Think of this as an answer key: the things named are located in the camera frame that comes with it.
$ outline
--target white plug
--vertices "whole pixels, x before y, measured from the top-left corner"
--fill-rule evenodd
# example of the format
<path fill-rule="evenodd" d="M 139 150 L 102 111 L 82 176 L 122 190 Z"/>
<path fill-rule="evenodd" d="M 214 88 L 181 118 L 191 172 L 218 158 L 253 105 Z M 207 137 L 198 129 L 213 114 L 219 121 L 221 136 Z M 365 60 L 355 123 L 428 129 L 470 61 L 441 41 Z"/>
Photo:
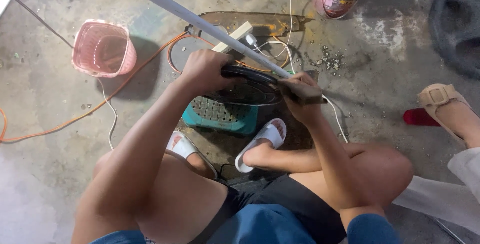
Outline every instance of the white plug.
<path fill-rule="evenodd" d="M 252 35 L 252 34 L 248 34 L 245 36 L 245 40 L 247 41 L 248 44 L 250 44 L 251 46 L 255 47 L 255 48 L 258 48 L 258 45 L 257 45 L 257 39 Z"/>

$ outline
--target concrete floor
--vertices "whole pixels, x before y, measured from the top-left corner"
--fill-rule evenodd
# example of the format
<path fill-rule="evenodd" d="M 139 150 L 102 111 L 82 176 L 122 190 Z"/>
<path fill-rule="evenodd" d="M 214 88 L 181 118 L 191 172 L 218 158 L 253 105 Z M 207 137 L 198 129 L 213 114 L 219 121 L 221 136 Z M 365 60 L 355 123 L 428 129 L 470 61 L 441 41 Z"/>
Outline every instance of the concrete floor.
<path fill-rule="evenodd" d="M 71 43 L 87 19 L 129 26 L 139 62 L 187 25 L 147 0 L 22 1 Z M 289 8 L 289 0 L 175 1 L 196 14 L 288 13 Z M 314 19 L 305 32 L 292 34 L 291 45 L 300 53 L 294 57 L 300 59 L 295 70 L 323 70 L 319 85 L 339 106 L 349 139 L 392 144 L 411 159 L 417 175 L 460 184 L 447 169 L 451 156 L 461 150 L 453 139 L 440 128 L 407 126 L 402 120 L 405 110 L 417 107 L 416 94 L 432 83 L 454 84 L 473 108 L 480 108 L 480 82 L 447 68 L 432 49 L 427 25 L 432 0 L 360 0 L 342 20 L 321 20 L 310 1 L 292 2 L 293 14 Z M 51 129 L 85 113 L 83 104 L 95 106 L 103 100 L 98 82 L 72 68 L 69 47 L 14 1 L 0 18 L 0 40 L 0 106 L 9 119 L 7 138 Z M 180 44 L 173 52 L 179 68 L 187 53 L 206 48 L 184 42 L 186 52 Z M 323 56 L 323 45 L 345 55 L 338 71 L 310 65 Z M 113 98 L 118 114 L 114 146 L 176 77 L 163 52 Z M 106 92 L 112 93 L 123 80 L 124 76 L 104 80 Z M 262 110 L 260 121 L 284 113 L 278 107 Z M 324 112 L 338 131 L 331 108 Z M 56 133 L 0 146 L 3 243 L 69 242 L 76 202 L 91 180 L 96 161 L 110 150 L 111 114 L 104 106 Z M 216 131 L 181 129 L 217 167 L 232 163 L 249 141 Z M 297 137 L 303 136 L 307 135 L 299 130 Z M 296 147 L 307 144 L 302 141 Z M 393 206 L 388 216 L 406 243 L 454 243 L 423 214 Z M 467 243 L 480 242 L 465 229 L 454 229 Z"/>

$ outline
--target black shorts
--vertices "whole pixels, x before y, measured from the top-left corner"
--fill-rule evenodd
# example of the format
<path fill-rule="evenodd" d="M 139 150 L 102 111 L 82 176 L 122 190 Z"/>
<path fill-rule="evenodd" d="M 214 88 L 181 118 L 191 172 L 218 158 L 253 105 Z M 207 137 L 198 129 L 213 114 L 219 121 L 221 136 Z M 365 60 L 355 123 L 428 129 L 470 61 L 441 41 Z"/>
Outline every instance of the black shorts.
<path fill-rule="evenodd" d="M 318 244 L 337 244 L 347 235 L 337 211 L 308 188 L 283 175 L 257 192 L 239 192 L 228 187 L 228 195 L 217 215 L 190 243 L 206 243 L 226 220 L 250 204 L 281 205 L 290 210 Z"/>

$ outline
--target red sock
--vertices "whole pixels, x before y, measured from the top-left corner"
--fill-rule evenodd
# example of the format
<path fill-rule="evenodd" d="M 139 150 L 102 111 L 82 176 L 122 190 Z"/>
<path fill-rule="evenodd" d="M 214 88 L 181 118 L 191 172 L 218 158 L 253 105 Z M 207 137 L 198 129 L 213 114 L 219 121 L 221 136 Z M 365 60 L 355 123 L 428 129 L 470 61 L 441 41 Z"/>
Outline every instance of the red sock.
<path fill-rule="evenodd" d="M 423 108 L 405 111 L 403 121 L 408 125 L 441 127 Z"/>

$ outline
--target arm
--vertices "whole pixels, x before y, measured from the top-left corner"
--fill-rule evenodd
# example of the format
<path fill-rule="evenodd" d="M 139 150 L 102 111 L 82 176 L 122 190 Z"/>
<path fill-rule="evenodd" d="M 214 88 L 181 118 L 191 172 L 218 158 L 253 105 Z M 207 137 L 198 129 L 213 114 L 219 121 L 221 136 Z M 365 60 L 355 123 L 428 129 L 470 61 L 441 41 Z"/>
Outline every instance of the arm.
<path fill-rule="evenodd" d="M 148 197 L 170 136 L 191 100 L 234 82 L 220 75 L 232 57 L 211 50 L 190 55 L 182 75 L 113 150 L 80 199 L 72 243 L 87 244 L 120 230 L 137 230 L 135 213 Z"/>
<path fill-rule="evenodd" d="M 288 80 L 318 87 L 305 73 L 298 73 Z M 325 182 L 332 199 L 339 203 L 340 217 L 345 229 L 352 219 L 361 214 L 374 213 L 383 216 L 383 209 L 375 202 L 361 174 L 323 117 L 320 105 L 302 106 L 287 97 L 285 101 L 294 117 L 307 127 L 313 138 Z"/>

